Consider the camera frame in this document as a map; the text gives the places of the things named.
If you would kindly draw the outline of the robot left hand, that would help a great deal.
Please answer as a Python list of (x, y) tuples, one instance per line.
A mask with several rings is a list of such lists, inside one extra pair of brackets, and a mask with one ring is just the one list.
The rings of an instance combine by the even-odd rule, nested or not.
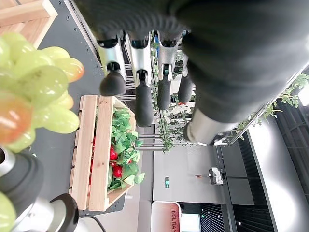
[(98, 40), (117, 30), (188, 34), (182, 49), (196, 86), (184, 138), (211, 144), (275, 97), (309, 61), (306, 0), (78, 0)]

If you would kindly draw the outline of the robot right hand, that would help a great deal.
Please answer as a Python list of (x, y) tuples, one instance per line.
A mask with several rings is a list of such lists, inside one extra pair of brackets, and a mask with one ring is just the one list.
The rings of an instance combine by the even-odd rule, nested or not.
[(67, 193), (40, 198), (43, 165), (33, 155), (0, 149), (2, 232), (85, 232), (76, 201)]

